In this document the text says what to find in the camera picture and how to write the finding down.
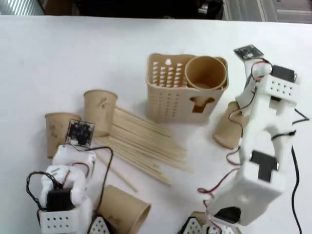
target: white table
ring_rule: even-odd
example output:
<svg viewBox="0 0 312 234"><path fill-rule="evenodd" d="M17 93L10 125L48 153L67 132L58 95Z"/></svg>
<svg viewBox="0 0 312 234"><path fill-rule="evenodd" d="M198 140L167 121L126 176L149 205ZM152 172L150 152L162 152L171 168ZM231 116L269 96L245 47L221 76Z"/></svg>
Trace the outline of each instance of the white table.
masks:
<svg viewBox="0 0 312 234"><path fill-rule="evenodd" d="M173 181L170 188L121 159L114 159L114 166L138 187L136 196L152 203L139 233L176 233L192 211L204 210L205 196L197 194L196 189L214 186L230 170L225 161L228 151L212 140L212 132L228 102L244 87L244 66L233 49L252 43L272 63L295 69L302 78L298 109L312 116L311 41L312 25L307 24L0 17L1 233L39 233L37 208L25 191L25 180L31 171L45 170L50 164L46 158L45 113L82 114L83 93L102 88L118 94L119 106L143 115L147 99L146 59L150 53L223 56L229 63L230 87L210 123L170 125L187 147L194 174L163 166ZM125 86L125 81L132 85ZM297 130L294 148L301 181L296 210L307 233L312 209L312 127L302 123ZM114 173L109 174L108 183L133 194ZM286 192L262 217L242 228L243 233L298 233L291 211L294 183L294 167L290 163ZM38 195L38 179L32 181L31 188Z"/></svg>

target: brown paper cup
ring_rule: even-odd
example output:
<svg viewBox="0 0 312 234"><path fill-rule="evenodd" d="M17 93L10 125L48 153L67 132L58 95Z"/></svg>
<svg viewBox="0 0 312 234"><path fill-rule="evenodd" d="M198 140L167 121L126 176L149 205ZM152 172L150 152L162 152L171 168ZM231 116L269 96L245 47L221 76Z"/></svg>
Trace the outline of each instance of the brown paper cup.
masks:
<svg viewBox="0 0 312 234"><path fill-rule="evenodd" d="M227 69L224 63L210 56L200 56L191 59L185 66L185 78L189 87L205 90L215 90L223 87L227 80ZM209 97L195 97L196 106L206 105Z"/></svg>
<svg viewBox="0 0 312 234"><path fill-rule="evenodd" d="M95 125L93 136L109 135L117 98L116 94L99 89L84 93L84 117L85 121Z"/></svg>
<svg viewBox="0 0 312 234"><path fill-rule="evenodd" d="M241 137L241 127L229 121L229 114L237 109L238 105L235 101L229 103L227 110L223 114L213 134L213 138L217 143L230 150L238 147L238 141ZM240 122L243 127L246 127L249 121L249 117L243 117L240 112L232 114L231 119Z"/></svg>
<svg viewBox="0 0 312 234"><path fill-rule="evenodd" d="M66 134L71 119L81 120L81 117L71 113L49 113L45 115L47 132L47 156L53 158L58 146L65 144Z"/></svg>
<svg viewBox="0 0 312 234"><path fill-rule="evenodd" d="M109 221L116 234L136 234L150 209L151 204L108 185L105 187L99 214Z"/></svg>

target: cable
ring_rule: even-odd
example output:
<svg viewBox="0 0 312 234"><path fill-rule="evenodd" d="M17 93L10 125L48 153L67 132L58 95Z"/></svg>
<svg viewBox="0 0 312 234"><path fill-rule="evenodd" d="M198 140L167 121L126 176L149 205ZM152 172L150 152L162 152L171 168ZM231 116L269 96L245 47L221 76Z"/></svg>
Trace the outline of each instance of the cable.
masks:
<svg viewBox="0 0 312 234"><path fill-rule="evenodd" d="M26 179L26 192L30 195L30 197L33 199L33 201L38 205L38 208L39 210L43 211L43 207L41 206L40 202L39 202L39 199L36 198L32 192L30 191L29 189L29 183L30 183L30 178L33 176L33 175L45 175L47 176L53 183L53 187L54 189L61 189L63 186L61 183L59 183L55 177L47 172L32 172L31 174L29 174L29 176L27 177Z"/></svg>
<svg viewBox="0 0 312 234"><path fill-rule="evenodd" d="M243 109L249 107L249 106L252 104L253 100L254 100L255 94L256 94L256 90L255 90L255 92L253 93L253 97L252 97L251 101L250 101L246 106L244 106L244 107L242 107L242 108L238 108L238 109L235 110L235 111L232 111L232 112L229 114L229 116L228 116L228 120L229 120L229 121L231 121L232 123L236 123L236 124L238 124L238 125L241 127L241 134L240 134L240 135L241 135L241 138L243 138L243 135L244 135L244 127L243 127L243 125L242 125L240 122L237 122L237 121L231 119L231 116L232 116L232 114L234 114L235 112L241 111L241 110L243 110Z"/></svg>
<svg viewBox="0 0 312 234"><path fill-rule="evenodd" d="M296 154L294 152L293 146L292 146L292 159L293 159L293 163L294 163L294 169L295 169L295 172L296 172L296 184L295 184L294 189L292 191L292 213L293 213L293 216L294 216L294 218L296 220L296 223L297 223L297 226L298 226L298 229L299 229L299 233L302 234L301 226L300 226L300 223L299 223L299 220L298 220L298 217L297 217L297 214L296 214L296 210L295 210L295 207L294 207L294 196L295 196L295 193L296 193L297 188L299 186L300 174L299 174L298 162L297 162L297 158L296 158Z"/></svg>
<svg viewBox="0 0 312 234"><path fill-rule="evenodd" d="M304 122L304 121L309 121L310 120L308 117L306 117L300 111L298 111L296 108L294 109L294 111L296 111L299 115L301 115L303 117L303 119L296 120L296 121L292 122L293 125L296 124L296 123L300 123L300 122Z"/></svg>
<svg viewBox="0 0 312 234"><path fill-rule="evenodd" d="M106 169L106 173L105 173L103 184L102 184L102 190L101 190L101 194L100 194L99 201L98 201L97 208L96 208L96 212L95 212L96 215L98 214L99 207L102 203L107 174L108 174L108 171L111 167L113 156L114 156L114 151L109 146L102 146L101 149L108 149L111 152L111 158L109 159L109 162L107 164L107 169Z"/></svg>
<svg viewBox="0 0 312 234"><path fill-rule="evenodd" d="M303 121L309 121L310 119L308 117L306 117L304 114L302 114L300 111L298 111L297 109L295 109L295 111L301 115L303 117L303 119L300 119L300 120L296 120L294 121L292 124L296 124L296 123L300 123L300 122L303 122ZM275 136L273 136L271 138L271 140L274 140L278 137L282 137L282 136L293 136L294 134L296 133L296 130L292 131L292 132L289 132L289 133L284 133L284 134L277 134ZM299 220L298 220L298 217L297 217L297 214L296 214L296 210L295 210L295 206L294 206L294 196L296 194L296 191L297 191L297 188L299 186L299 182L300 182L300 173L299 173L299 167L298 167L298 162L297 162L297 158L296 158L296 154L294 152L294 148L292 146L292 159L293 159L293 164L294 164L294 169L295 169L295 173L296 173L296 184L293 188L293 191L292 191L292 213L293 213L293 216L296 220L296 223L297 223L297 226L298 226L298 229L299 229L299 234L302 234L302 229L301 229L301 226L300 226L300 223L299 223Z"/></svg>
<svg viewBox="0 0 312 234"><path fill-rule="evenodd" d="M90 172L90 167L88 164L84 163L84 162L74 162L72 163L71 166L74 166L74 165L83 165L83 166L86 166L87 167L87 174L86 174L86 178L88 177L89 175L89 172Z"/></svg>
<svg viewBox="0 0 312 234"><path fill-rule="evenodd" d="M201 194L209 194L212 198L214 198L215 196L213 195L213 191L215 191L217 188L219 188L219 186L222 184L222 182L234 171L237 171L239 168L234 168L232 170L230 170L227 174L225 174L225 176L217 183L217 185L215 185L212 189L210 190L206 190L204 188L198 188L197 192L201 193Z"/></svg>
<svg viewBox="0 0 312 234"><path fill-rule="evenodd" d="M219 234L222 234L222 229L220 228L220 226L217 225L215 222L213 222L211 219L210 219L210 222L212 222L212 224L215 225L220 230Z"/></svg>
<svg viewBox="0 0 312 234"><path fill-rule="evenodd" d="M238 163L238 162L234 162L232 160L229 159L229 156L231 155L234 155L236 154L240 149L240 146L237 148L237 150L233 151L233 152L229 152L227 155L226 155L226 160L229 164L233 165L233 166L241 166L242 164L241 163Z"/></svg>
<svg viewBox="0 0 312 234"><path fill-rule="evenodd" d="M100 149L107 149L106 146L100 146L100 147L89 148L89 147L87 147L87 146L82 146L82 145L73 145L73 144L68 144L68 145L73 146L73 147L74 147L77 151L79 151L79 152L93 151L93 150L100 150ZM79 149L79 148L77 148L77 146L84 147L84 148L86 148L86 149Z"/></svg>
<svg viewBox="0 0 312 234"><path fill-rule="evenodd" d="M271 65L271 67L273 67L273 65L272 65L268 60L266 60L265 58L260 58L260 59L261 59L262 61L255 62L255 63L252 65L252 68L251 68L251 76L252 76L253 80L256 81L256 82L258 82L258 80L256 80L256 79L254 78L254 75L253 75L253 68L254 68L254 66L255 66L256 64L259 64L259 63L266 63L266 64Z"/></svg>

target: black wire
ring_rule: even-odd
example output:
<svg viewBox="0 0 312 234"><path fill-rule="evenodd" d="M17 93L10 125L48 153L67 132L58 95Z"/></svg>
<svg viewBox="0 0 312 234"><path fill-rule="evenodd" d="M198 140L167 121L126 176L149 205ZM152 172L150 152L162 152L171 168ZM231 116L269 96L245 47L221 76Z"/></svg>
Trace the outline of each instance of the black wire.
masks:
<svg viewBox="0 0 312 234"><path fill-rule="evenodd" d="M108 149L111 152L111 158L109 159L109 162L107 164L106 173L105 173L105 176L104 176L104 180L103 180L103 184L102 184L102 190L101 190L101 194L100 194L99 201L98 201L98 204L97 204L95 215L98 214L99 207L100 207L100 205L102 203L107 174L108 174L108 171L109 171L109 169L111 167L111 164L112 164L112 161L113 161L113 156L114 156L114 151L112 150L111 147L109 147L109 146L102 146L101 149Z"/></svg>
<svg viewBox="0 0 312 234"><path fill-rule="evenodd" d="M298 111L297 109L295 109L295 111L301 115L303 117L303 119L300 119L300 120L296 120L294 121L292 124L296 124L296 123L300 123L300 122L303 122L303 121L309 121L310 119L308 117L306 117L304 114L302 114L300 111ZM282 133L282 134L277 134L275 136L273 136L271 138L271 140L274 140L278 137L282 137L282 136L293 136L294 134L296 133L296 130L292 131L292 132L289 132L289 133ZM298 162L297 162L297 158L296 158L296 154L294 152L294 149L293 149L293 146L292 146L292 159L293 159L293 164L294 164L294 169L295 169L295 173L296 173L296 184L293 188L293 191L292 191L292 213L293 213L293 216L296 220L296 223L297 223L297 226L298 226L298 229L299 229L299 234L302 234L302 229L301 229L301 226L300 226L300 223L299 223L299 220L298 220L298 217L297 217L297 214L296 214L296 210L295 210L295 206L294 206L294 196L296 194L296 191L297 191L297 188L299 186L299 182L300 182L300 173L299 173L299 168L298 168Z"/></svg>
<svg viewBox="0 0 312 234"><path fill-rule="evenodd" d="M74 147L77 151L79 151L79 152L93 151L93 150L100 150L100 149L107 149L107 146L100 146L100 147L88 148L87 146L77 145L77 146L86 148L86 149L78 149L76 145L73 145L73 144L69 144L69 145L73 146L73 147Z"/></svg>
<svg viewBox="0 0 312 234"><path fill-rule="evenodd" d="M33 176L33 175L44 175L44 176L47 176L53 183L53 187L54 189L60 189L62 188L62 184L59 183L55 177L47 172L32 172L31 174L29 174L29 176L27 177L26 179L26 192L30 195L30 197L33 199L33 201L38 205L38 209L43 211L43 207L41 206L40 202L39 202L39 199L36 198L32 192L30 191L29 189L29 183L30 183L30 178Z"/></svg>
<svg viewBox="0 0 312 234"><path fill-rule="evenodd" d="M294 218L296 220L296 223L297 223L297 226L298 226L298 229L299 229L299 233L302 234L301 226L300 226L300 223L299 223L299 220L298 220L298 217L297 217L297 214L296 214L296 210L295 210L295 207L294 207L294 196L295 196L295 193L296 193L297 188L299 186L300 174L299 174L298 162L297 162L297 158L296 158L296 154L294 152L293 146L292 146L292 159L293 159L293 163L294 163L294 169L295 169L295 172L296 172L296 184L295 184L294 189L292 191L292 213L293 213L293 216L294 216Z"/></svg>

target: beige plastic basket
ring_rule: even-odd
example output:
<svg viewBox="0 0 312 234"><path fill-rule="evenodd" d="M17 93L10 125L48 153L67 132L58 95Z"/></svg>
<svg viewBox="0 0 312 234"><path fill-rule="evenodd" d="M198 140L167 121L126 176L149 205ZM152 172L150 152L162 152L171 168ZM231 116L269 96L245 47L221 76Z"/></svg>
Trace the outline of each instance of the beige plastic basket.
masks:
<svg viewBox="0 0 312 234"><path fill-rule="evenodd" d="M146 83L148 87L148 118L156 122L204 122L227 89L227 62L216 57L225 68L224 81L211 89L188 87L185 78L187 63L194 55L151 54L148 59ZM197 100L207 100L197 106Z"/></svg>

